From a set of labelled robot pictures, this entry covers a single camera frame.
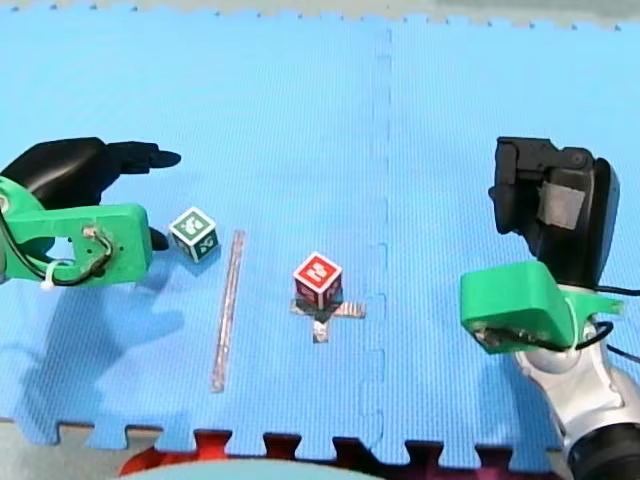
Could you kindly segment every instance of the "mat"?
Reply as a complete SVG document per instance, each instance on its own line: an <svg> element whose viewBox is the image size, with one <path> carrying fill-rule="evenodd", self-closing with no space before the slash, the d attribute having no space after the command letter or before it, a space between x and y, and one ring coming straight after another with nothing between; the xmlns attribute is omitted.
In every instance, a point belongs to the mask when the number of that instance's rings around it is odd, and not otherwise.
<svg viewBox="0 0 640 480"><path fill-rule="evenodd" d="M604 280L640 285L625 268L640 261L639 32L124 5L3 11L2 158L71 136L158 142L181 165L123 178L105 201L140 202L165 226L198 206L222 248L197 268L160 254L137 285L3 285L0 416L38 443L74 422L94 426L90 445L121 448L125 428L142 425L163 429L166 450L192 449L194 430L231 430L234 454L262 454L264 433L289 433L302 436L300 458L331 458L331 439L352 437L402 463L405 441L423 440L444 444L443 466L478 466L474 446L494 445L513 448L514 469L547 469L557 441L542 398L459 327L458 280L528 258L495 233L487 197L495 139L514 135L615 165L623 193ZM247 239L229 384L212 394L235 229ZM367 306L363 321L332 320L322 345L288 311L291 273L312 250L343 266L345 297ZM620 348L640 350L639 306L628 302L612 334Z"/></svg>

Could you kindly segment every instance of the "cable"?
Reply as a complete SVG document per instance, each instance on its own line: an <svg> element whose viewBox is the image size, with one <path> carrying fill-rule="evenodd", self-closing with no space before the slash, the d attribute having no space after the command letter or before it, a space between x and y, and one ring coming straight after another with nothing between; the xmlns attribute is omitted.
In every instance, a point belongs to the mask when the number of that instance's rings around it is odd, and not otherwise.
<svg viewBox="0 0 640 480"><path fill-rule="evenodd" d="M625 352L624 350L620 350L619 348L614 347L613 345L607 345L607 350L609 350L611 353L615 353L616 355L620 355L622 358L626 358L627 360L630 360L632 362L640 363L640 357L637 357L631 353Z"/></svg>
<svg viewBox="0 0 640 480"><path fill-rule="evenodd" d="M0 209L0 234L6 239L6 243L11 249L11 252L18 258L18 260L20 260L20 263L22 263L27 268L27 270L29 270L30 273L32 273L34 276L36 276L40 280L43 280L43 281L47 280L46 272L43 272L42 270L40 270L40 268L37 265L35 265L31 261L31 259L27 255L25 255L25 253L22 250L20 250L20 247L18 246L18 242L16 242L16 239L13 236L13 233L11 232L11 229L9 228L9 225L7 224L7 220L5 219L1 209ZM53 276L53 272L51 272L51 278L49 280L55 286L74 287L77 285L81 285L82 283L86 282L90 278L94 276L99 276L102 273L103 268L109 262L109 260L113 255L113 245L107 238L100 235L97 231L93 232L92 238L97 240L105 248L105 253L102 254L102 256L100 256L95 262L93 262L87 270L85 270L76 278L73 278L71 280L57 279Z"/></svg>
<svg viewBox="0 0 640 480"><path fill-rule="evenodd" d="M596 292L612 293L614 295L624 295L626 297L640 297L640 290L634 290L631 288L608 287L601 285L595 287L594 290Z"/></svg>
<svg viewBox="0 0 640 480"><path fill-rule="evenodd" d="M602 340L604 340L612 331L613 331L613 323L607 321L594 322L593 325L596 327L596 335L591 337L584 342L580 342L576 344L576 350L583 350L591 345L594 345ZM509 340L512 342L520 343L523 345L528 345L530 347L538 347L544 348L545 350L550 350L552 352L566 352L571 348L564 347L560 345L556 345L553 342L549 342L547 340L542 340L534 335L531 335L525 331L516 332L514 330L510 330L508 328L493 328L488 327L484 329L485 333L493 335L497 339L500 340Z"/></svg>

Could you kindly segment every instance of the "green 3d-printed part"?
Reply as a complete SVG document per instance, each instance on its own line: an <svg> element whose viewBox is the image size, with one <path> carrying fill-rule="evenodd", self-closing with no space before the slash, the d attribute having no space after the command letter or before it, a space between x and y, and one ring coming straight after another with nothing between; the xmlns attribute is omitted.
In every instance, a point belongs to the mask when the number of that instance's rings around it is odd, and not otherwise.
<svg viewBox="0 0 640 480"><path fill-rule="evenodd" d="M508 340L485 341L482 334L487 329L526 332L569 348L575 339L574 314L580 332L577 340L582 341L585 323L592 315L619 314L621 307L621 302L600 295L561 290L547 267L537 261L467 273L460 285L462 326L489 353L537 347Z"/></svg>
<svg viewBox="0 0 640 480"><path fill-rule="evenodd" d="M8 202L5 220L20 249L40 270L45 271L47 252L56 238L70 239L74 258L55 268L59 280L80 276L105 249L85 236L86 228L96 228L113 246L113 255L101 277L92 277L83 285L107 285L135 282L147 272L151 263L151 237L147 213L140 205L101 205L45 210L38 200L17 183L0 177L0 196ZM7 278L39 280L16 257L5 238L0 236L0 252L5 255Z"/></svg>

